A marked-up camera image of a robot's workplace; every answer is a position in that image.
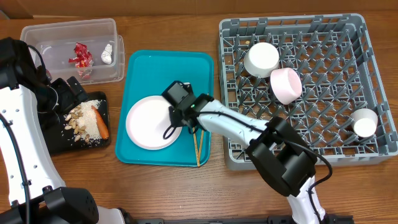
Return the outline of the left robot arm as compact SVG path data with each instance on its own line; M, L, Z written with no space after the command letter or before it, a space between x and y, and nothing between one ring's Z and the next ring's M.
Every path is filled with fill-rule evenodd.
M1 154L11 208L1 223L134 223L122 208L96 204L86 189L67 187L49 154L43 131L88 99L75 77L53 81L35 66L35 47L1 40Z

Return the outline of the orange carrot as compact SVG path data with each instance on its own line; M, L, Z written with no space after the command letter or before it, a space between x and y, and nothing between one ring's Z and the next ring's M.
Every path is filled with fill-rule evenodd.
M107 128L106 124L104 123L99 111L94 106L92 106L91 109L95 113L96 124L97 124L97 128L98 128L100 136L103 139L108 139L109 138L109 131L108 131L108 128Z

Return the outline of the pile of food scraps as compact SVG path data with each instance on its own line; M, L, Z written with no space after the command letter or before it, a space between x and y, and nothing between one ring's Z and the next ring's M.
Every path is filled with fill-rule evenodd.
M75 142L98 144L103 139L97 126L96 113L93 110L93 108L99 110L102 102L103 100L82 102L63 116L64 129L73 131L72 139Z

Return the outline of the white plate with food scraps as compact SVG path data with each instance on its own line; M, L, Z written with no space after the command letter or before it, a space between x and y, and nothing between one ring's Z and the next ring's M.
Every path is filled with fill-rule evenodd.
M135 103L126 118L126 132L137 146L159 150L174 143L182 131L169 128L170 103L163 96L148 96Z

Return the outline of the white paper cup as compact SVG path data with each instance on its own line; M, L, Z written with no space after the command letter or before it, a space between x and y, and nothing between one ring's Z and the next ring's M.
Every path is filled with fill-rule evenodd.
M370 109L361 108L351 114L353 131L362 138L372 136L377 129L377 114Z

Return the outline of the white wrapper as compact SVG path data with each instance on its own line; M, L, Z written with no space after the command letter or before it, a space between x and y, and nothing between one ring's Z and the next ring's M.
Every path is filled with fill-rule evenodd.
M112 51L113 51L113 46L111 44L107 44L101 54L101 60L103 63L107 65L112 64Z

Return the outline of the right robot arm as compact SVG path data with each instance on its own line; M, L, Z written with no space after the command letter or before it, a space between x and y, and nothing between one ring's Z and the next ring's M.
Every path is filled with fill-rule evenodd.
M255 119L227 108L207 94L195 96L190 83L172 82L162 93L169 103L168 139L176 128L186 126L220 134L240 144L263 180L285 196L295 223L324 223L326 212L315 187L328 180L315 179L315 165L325 158L308 144L285 119Z

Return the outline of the white bowl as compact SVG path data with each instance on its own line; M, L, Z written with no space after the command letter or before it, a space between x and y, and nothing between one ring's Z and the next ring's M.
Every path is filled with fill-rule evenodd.
M279 52L267 42L254 44L244 57L246 71L255 77L267 78L279 66Z

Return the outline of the red foil wrapper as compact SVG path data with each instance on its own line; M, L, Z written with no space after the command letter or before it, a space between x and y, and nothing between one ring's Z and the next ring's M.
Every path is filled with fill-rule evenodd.
M76 54L76 57L68 59L68 62L74 63L76 68L85 68L84 70L79 70L78 74L82 79L89 79L92 72L90 67L94 64L92 54L85 44L81 44L79 42L76 43L73 51Z

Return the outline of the wooden chopstick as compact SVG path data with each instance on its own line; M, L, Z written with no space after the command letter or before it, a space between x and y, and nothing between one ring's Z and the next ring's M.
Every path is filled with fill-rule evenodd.
M200 161L200 158L201 158L201 150L202 150L202 146L203 146L203 137L204 137L204 133L205 133L205 130L201 130L201 136L200 136L200 145L199 145L199 149L198 149L198 158L199 158L199 161Z
M197 167L200 167L200 156L198 152L198 143L197 143L197 136L196 136L196 129L192 128L192 135L193 135L193 142L195 147L195 157L197 162Z

